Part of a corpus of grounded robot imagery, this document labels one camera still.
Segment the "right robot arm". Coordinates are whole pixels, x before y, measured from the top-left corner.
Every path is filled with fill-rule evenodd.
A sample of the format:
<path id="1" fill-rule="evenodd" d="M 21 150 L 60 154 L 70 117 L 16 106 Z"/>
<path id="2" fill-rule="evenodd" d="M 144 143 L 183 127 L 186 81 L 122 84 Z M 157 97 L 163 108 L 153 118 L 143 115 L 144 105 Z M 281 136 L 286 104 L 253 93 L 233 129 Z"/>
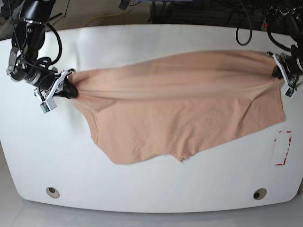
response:
<path id="1" fill-rule="evenodd" d="M 64 76 L 63 81 L 56 86 L 55 83 L 63 74 L 55 68 L 50 68 L 62 56 L 61 38 L 49 23 L 54 5 L 54 0 L 26 0 L 24 2 L 19 14 L 20 21 L 13 26 L 7 74 L 14 81 L 24 80 L 36 87 L 39 96 L 42 92 L 50 93 L 51 89 L 54 89 L 54 96 L 76 98 L 79 94 L 78 90 L 68 80 L 68 76 Z M 59 51 L 54 60 L 49 57 L 38 57 L 38 52 L 45 42 L 46 28 L 49 28 L 57 39 Z"/>

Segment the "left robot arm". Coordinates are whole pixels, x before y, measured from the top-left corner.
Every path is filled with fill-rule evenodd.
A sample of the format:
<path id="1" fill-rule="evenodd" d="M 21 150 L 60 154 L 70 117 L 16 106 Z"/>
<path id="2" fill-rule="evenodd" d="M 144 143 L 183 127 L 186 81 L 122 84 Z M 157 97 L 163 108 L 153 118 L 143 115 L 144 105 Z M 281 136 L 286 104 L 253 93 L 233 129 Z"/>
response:
<path id="1" fill-rule="evenodd" d="M 271 3 L 265 19 L 267 35 L 270 41 L 284 52 L 278 55 L 278 61 L 286 72 L 286 78 L 295 83 L 303 75 L 303 7 L 289 8 L 281 3 Z M 281 26 L 295 44 L 287 47 L 272 35 L 272 28 Z"/>

